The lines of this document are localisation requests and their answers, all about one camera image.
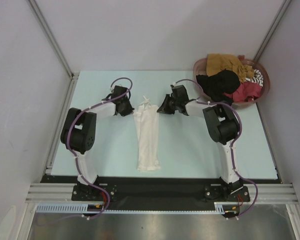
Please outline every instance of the laundry basket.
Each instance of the laundry basket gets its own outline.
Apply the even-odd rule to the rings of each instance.
[[[252,59],[247,59],[247,58],[242,58],[240,59],[240,61],[242,62],[242,64],[244,65],[250,65],[252,66],[253,69],[257,69],[261,72],[262,76],[263,76],[263,87],[261,89],[261,96],[253,101],[245,101],[245,102],[234,102],[232,105],[233,106],[237,106],[237,107],[245,107],[245,106],[249,106],[251,104],[254,104],[258,101],[260,101],[262,98],[264,98],[269,90],[270,90],[270,79],[268,76],[267,71],[265,70],[264,66],[262,66],[260,63],[252,60]],[[202,58],[200,60],[198,60],[193,67],[193,77],[194,80],[197,81],[196,76],[197,75],[207,75],[206,72],[207,69],[207,58]],[[202,93],[202,91],[197,87],[197,91],[200,92],[201,95],[203,95],[204,98],[210,100],[211,98],[206,95],[205,93]]]

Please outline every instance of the mustard yellow cloth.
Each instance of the mustard yellow cloth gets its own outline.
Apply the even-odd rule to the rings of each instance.
[[[206,74],[210,77],[222,70],[231,70],[235,72],[240,82],[243,83],[246,78],[253,78],[255,72],[252,66],[243,65],[239,58],[231,54],[209,54],[206,62]]]

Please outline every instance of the maroon cloth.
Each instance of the maroon cloth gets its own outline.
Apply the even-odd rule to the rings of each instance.
[[[235,103],[253,101],[261,96],[262,87],[254,82],[245,81],[238,89],[232,93],[224,93],[225,96],[232,98]]]

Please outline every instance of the wall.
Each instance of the wall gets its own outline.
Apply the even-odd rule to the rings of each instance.
[[[71,69],[191,70],[253,58],[283,0],[37,0]]]
[[[27,2],[0,0],[0,218],[15,205],[20,220],[68,83]]]
[[[279,171],[300,202],[300,0],[292,2],[260,62],[271,80],[261,113]]]

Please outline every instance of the light blue tabletop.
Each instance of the light blue tabletop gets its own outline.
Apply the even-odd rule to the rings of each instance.
[[[136,108],[144,101],[160,106],[170,84],[181,79],[193,79],[192,71],[82,71],[77,81],[70,107],[84,109],[110,93],[110,84],[120,77],[133,81],[131,104]],[[117,82],[129,87],[127,80]],[[189,98],[198,93],[191,82],[184,82]],[[256,105],[238,110],[242,120],[242,135],[237,141],[237,168],[250,179],[277,179],[270,149]],[[140,172],[138,140],[133,115],[120,115],[100,120],[96,126],[94,146],[89,152],[99,176],[219,178],[221,158],[217,144],[208,134],[203,118],[160,114],[158,160],[160,170]],[[59,144],[52,175],[76,176],[72,154]]]

